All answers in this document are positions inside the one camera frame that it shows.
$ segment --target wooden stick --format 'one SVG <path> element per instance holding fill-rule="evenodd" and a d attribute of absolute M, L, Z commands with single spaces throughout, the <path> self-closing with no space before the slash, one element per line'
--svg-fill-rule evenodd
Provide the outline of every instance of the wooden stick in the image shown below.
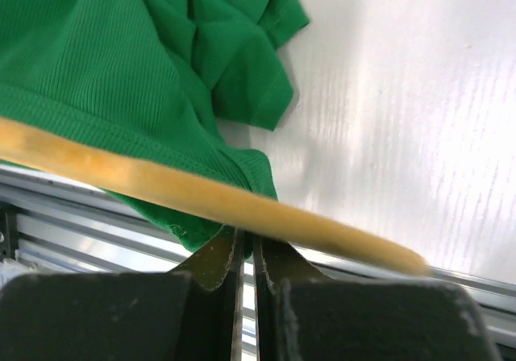
<path fill-rule="evenodd" d="M 237 226 L 263 236 L 412 275 L 424 259 L 396 243 L 242 189 L 119 156 L 0 118 L 0 160 Z"/>

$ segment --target white backdrop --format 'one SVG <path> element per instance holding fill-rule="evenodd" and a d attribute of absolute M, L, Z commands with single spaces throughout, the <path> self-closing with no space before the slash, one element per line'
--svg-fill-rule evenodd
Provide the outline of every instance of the white backdrop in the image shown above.
<path fill-rule="evenodd" d="M 302 1 L 289 112 L 223 133 L 282 201 L 516 283 L 516 0 Z"/>

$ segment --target metal frame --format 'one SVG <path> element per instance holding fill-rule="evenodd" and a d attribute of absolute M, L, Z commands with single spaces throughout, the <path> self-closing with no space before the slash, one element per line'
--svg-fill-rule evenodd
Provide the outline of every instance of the metal frame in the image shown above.
<path fill-rule="evenodd" d="M 40 271 L 166 272 L 189 256 L 174 237 L 163 234 L 124 204 L 88 185 L 0 165 L 0 201 L 19 208 L 17 259 L 20 263 L 36 263 Z M 334 278 L 403 278 L 320 252 L 304 248 L 298 251 Z M 253 275 L 253 266 L 246 263 L 243 348 L 249 354 L 256 351 Z M 461 284 L 481 304 L 484 319 L 497 343 L 516 347 L 513 285 L 439 269 L 434 270 L 434 278 Z"/>
<path fill-rule="evenodd" d="M 0 202 L 0 262 L 4 259 L 15 259 L 18 248 L 16 208 Z"/>

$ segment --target white surface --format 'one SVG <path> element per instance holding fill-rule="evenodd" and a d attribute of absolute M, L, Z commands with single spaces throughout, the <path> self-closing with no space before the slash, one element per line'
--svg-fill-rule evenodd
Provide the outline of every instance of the white surface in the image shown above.
<path fill-rule="evenodd" d="M 302 0 L 298 98 L 265 151 L 282 201 L 431 265 L 516 283 L 516 0 Z"/>
<path fill-rule="evenodd" d="M 34 181 L 47 181 L 47 182 L 57 182 L 60 185 L 67 185 L 67 187 L 75 187 L 79 189 L 86 189 L 91 192 L 103 193 L 103 191 L 99 188 L 95 188 L 94 186 L 83 184 L 79 181 L 70 180 L 69 178 L 56 176 L 55 174 L 39 172 L 37 170 L 27 169 L 27 168 L 19 168 L 17 166 L 10 166 L 0 163 L 0 174 L 2 172 L 13 172 L 18 174 L 23 174 L 25 177 L 30 177 Z"/>

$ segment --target fabric fold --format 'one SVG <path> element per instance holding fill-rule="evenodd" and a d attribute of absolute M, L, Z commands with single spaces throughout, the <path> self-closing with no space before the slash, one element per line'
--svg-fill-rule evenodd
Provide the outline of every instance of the fabric fold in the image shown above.
<path fill-rule="evenodd" d="M 276 126 L 292 87 L 275 48 L 306 25 L 298 0 L 0 0 L 0 10 L 0 116 L 276 197 L 267 157 L 227 146 L 215 119 Z M 220 229 L 113 194 L 192 251 Z"/>

